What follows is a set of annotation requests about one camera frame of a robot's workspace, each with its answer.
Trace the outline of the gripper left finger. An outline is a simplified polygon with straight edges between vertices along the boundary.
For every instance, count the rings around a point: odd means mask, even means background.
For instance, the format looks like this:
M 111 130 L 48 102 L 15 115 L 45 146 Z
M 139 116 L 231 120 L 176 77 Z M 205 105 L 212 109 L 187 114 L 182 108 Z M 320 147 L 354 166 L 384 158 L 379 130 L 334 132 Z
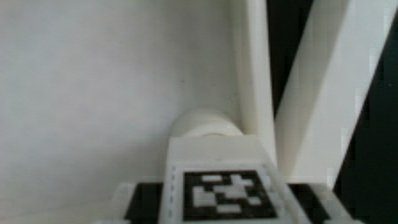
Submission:
M 82 224 L 132 224 L 127 214 L 135 190 L 135 183 L 121 183 L 118 185 L 111 199 L 86 209 L 91 218 Z

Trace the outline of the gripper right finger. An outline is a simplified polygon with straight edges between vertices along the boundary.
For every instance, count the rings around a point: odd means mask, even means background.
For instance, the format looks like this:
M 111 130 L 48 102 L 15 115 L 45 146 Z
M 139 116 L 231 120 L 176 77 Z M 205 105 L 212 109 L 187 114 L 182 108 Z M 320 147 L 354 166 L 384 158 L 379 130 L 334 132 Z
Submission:
M 352 217 L 329 187 L 324 184 L 315 184 L 313 191 L 329 215 L 324 224 L 366 224 L 359 219 Z

